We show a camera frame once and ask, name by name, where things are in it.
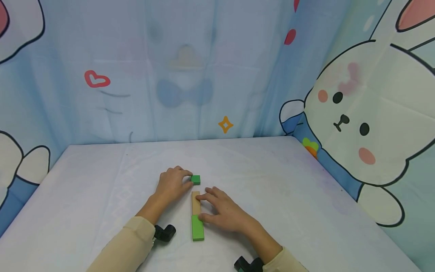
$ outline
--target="pink bunny ear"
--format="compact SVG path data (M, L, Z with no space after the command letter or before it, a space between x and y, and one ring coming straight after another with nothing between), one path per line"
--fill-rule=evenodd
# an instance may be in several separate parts
M0 37L6 31L9 24L9 14L7 14L7 9L4 6L2 0L0 0Z
M410 0L397 20L397 30L404 32L435 18L434 0Z

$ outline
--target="orange star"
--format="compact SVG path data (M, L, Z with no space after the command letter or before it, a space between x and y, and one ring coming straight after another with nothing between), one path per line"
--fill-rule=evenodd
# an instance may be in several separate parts
M234 126L234 125L230 122L230 120L228 120L228 117L227 117L227 116L225 116L224 119L222 120L222 122L219 122L218 124L219 124L219 126L222 128L222 130L224 131L224 134L226 134L226 133L228 132L228 130Z

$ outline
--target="rectangular block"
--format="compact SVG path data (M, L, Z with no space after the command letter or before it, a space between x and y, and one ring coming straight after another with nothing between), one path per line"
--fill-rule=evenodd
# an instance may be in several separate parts
M192 240L204 240L204 225L198 219L198 215L192 215Z
M191 177L191 181L193 182L193 185L200 185L201 177L199 175L194 175Z
M201 213L201 202L195 198L197 195L199 195L198 191L192 192L192 215L198 215Z

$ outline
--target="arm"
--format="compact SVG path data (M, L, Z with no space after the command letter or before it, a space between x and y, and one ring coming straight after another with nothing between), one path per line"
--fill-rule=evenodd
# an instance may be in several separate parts
M198 218L222 229L245 235L266 265L264 272L306 272L293 255L279 245L261 224L243 211L225 192L217 187L206 188L198 200L207 200L217 210L217 215L201 213Z
M87 272L135 272L153 246L154 225L161 214L192 188L192 182L182 183L183 177L191 175L180 166L161 173L156 192L104 247Z

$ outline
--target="beige sleeve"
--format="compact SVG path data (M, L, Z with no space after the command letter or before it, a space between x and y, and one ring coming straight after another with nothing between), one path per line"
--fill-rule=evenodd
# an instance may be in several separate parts
M153 246L154 226L133 217L103 248L87 272L135 272Z
M283 248L268 264L263 272L307 272L308 270L288 251Z

